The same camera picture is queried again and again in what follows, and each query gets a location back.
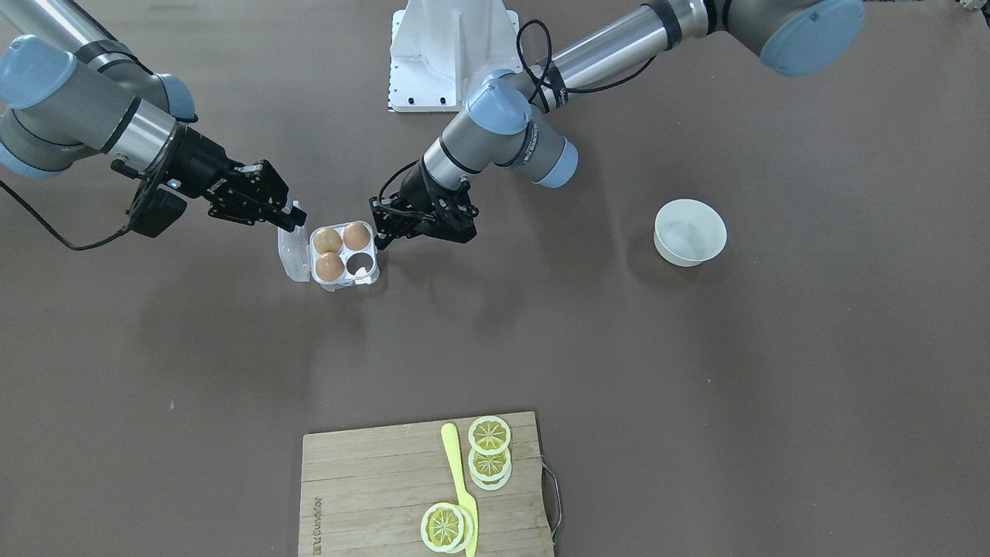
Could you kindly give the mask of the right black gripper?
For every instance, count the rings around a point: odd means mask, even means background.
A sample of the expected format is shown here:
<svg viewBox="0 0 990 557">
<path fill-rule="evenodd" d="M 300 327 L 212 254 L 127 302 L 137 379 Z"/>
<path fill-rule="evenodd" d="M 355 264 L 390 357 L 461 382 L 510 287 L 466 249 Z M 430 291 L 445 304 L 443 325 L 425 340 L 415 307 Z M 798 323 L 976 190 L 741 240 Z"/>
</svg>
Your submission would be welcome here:
<svg viewBox="0 0 990 557">
<path fill-rule="evenodd" d="M 229 159 L 216 142 L 180 125 L 162 162 L 142 177 L 128 208 L 128 229 L 158 237 L 183 215 L 188 198 L 208 200 L 213 218 L 247 226 L 268 222 L 292 233 L 307 218 L 298 206 L 287 206 L 287 184 L 271 162 Z"/>
</svg>

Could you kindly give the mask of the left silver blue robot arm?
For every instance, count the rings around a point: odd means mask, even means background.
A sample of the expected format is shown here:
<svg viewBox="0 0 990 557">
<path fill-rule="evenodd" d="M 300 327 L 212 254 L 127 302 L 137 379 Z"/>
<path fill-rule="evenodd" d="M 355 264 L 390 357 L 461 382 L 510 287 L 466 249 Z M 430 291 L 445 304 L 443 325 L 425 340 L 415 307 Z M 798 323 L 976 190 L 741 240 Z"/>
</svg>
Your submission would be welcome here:
<svg viewBox="0 0 990 557">
<path fill-rule="evenodd" d="M 418 161 L 399 169 L 399 190 L 369 200 L 385 250 L 400 237 L 465 244 L 476 235 L 471 181 L 491 165 L 558 188 L 579 165 L 577 148 L 548 123 L 574 97 L 635 78 L 684 39 L 728 32 L 764 66 L 799 77 L 826 67 L 862 29 L 862 1 L 646 1 L 562 52 L 485 77 Z"/>
</svg>

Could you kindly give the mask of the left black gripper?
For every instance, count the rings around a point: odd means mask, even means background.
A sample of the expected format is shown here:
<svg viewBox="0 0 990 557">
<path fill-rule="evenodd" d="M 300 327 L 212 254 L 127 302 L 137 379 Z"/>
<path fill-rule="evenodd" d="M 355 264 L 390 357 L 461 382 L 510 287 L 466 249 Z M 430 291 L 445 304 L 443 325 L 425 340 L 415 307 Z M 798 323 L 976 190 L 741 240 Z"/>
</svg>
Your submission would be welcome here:
<svg viewBox="0 0 990 557">
<path fill-rule="evenodd" d="M 469 198 L 470 183 L 454 190 L 434 180 L 422 161 L 407 163 L 386 181 L 369 206 L 374 215 L 374 246 L 386 250 L 400 237 L 427 236 L 465 244 L 477 236 L 480 211 Z"/>
</svg>

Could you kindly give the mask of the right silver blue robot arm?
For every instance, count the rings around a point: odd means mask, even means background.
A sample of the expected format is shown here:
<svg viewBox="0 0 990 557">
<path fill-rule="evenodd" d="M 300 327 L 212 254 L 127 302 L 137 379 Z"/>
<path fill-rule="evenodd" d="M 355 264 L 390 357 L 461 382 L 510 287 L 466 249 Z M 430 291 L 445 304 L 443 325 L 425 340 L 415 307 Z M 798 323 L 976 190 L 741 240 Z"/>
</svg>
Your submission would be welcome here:
<svg viewBox="0 0 990 557">
<path fill-rule="evenodd" d="M 2 163 L 49 179 L 103 154 L 114 172 L 138 180 L 124 232 L 159 236 L 187 200 L 209 215 L 287 232 L 306 214 L 268 161 L 227 156 L 193 129 L 195 103 L 184 82 L 153 73 L 73 1 L 4 1 L 20 36 L 2 53 Z"/>
</svg>

